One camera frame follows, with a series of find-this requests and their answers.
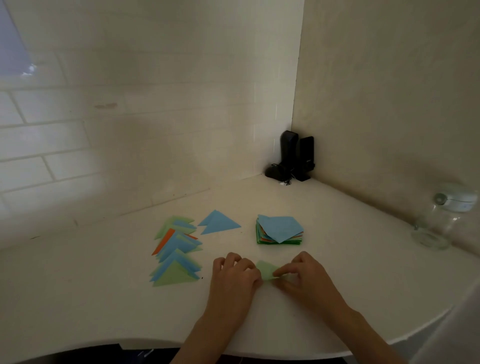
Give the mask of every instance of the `left hand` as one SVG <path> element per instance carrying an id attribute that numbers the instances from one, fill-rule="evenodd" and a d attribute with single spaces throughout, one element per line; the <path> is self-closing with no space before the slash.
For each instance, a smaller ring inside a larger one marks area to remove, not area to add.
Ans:
<path id="1" fill-rule="evenodd" d="M 260 271 L 251 260 L 236 253 L 215 259 L 208 303 L 200 321 L 223 335 L 233 336 L 245 320 L 253 295 L 262 283 Z"/>

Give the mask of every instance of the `white brick wall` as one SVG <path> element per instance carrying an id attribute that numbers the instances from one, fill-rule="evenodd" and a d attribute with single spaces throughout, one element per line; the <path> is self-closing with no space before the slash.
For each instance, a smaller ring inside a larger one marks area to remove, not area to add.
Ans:
<path id="1" fill-rule="evenodd" d="M 260 173 L 289 129 L 303 0 L 6 0 L 0 247 Z"/>

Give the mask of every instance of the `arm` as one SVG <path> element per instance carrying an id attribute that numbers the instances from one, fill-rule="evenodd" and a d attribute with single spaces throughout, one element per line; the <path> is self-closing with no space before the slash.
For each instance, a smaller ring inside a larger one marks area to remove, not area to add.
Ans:
<path id="1" fill-rule="evenodd" d="M 171 364 L 215 363 L 245 320 L 261 284 L 260 271 L 249 259 L 235 253 L 215 259 L 205 312 Z"/>
<path id="2" fill-rule="evenodd" d="M 336 289 L 324 267 L 310 254 L 301 252 L 292 263 L 273 274 L 299 276 L 299 284 L 284 279 L 272 281 L 278 288 L 317 313 L 347 345 L 360 364 L 405 364 L 404 361 L 367 323 L 351 309 Z"/>

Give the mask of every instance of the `clear glass bottle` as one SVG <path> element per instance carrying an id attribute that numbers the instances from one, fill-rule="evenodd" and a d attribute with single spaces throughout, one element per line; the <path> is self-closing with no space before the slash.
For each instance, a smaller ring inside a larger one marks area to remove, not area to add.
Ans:
<path id="1" fill-rule="evenodd" d="M 433 196 L 433 205 L 413 225 L 412 238 L 434 249 L 448 248 L 458 229 L 459 220 L 477 201 L 477 193 L 456 183 L 444 183 Z"/>

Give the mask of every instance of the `desk surface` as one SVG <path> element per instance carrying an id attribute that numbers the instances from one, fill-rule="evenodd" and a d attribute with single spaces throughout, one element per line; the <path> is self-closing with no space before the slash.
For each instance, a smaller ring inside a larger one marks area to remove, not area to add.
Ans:
<path id="1" fill-rule="evenodd" d="M 200 235 L 191 253 L 202 279 L 152 287 L 153 236 L 170 215 L 200 222 L 217 209 L 242 228 Z M 257 245 L 257 214 L 294 216 L 301 246 Z M 407 338 L 458 301 L 480 274 L 459 249 L 433 252 L 411 227 L 318 181 L 281 186 L 264 176 L 170 201 L 0 251 L 0 362 L 119 342 L 126 349 L 178 347 L 201 315 L 212 260 L 234 251 L 289 262 L 306 250 L 348 304 L 390 343 Z M 342 342 L 271 284 L 264 284 L 228 347 L 237 355 L 315 359 L 347 355 Z"/>

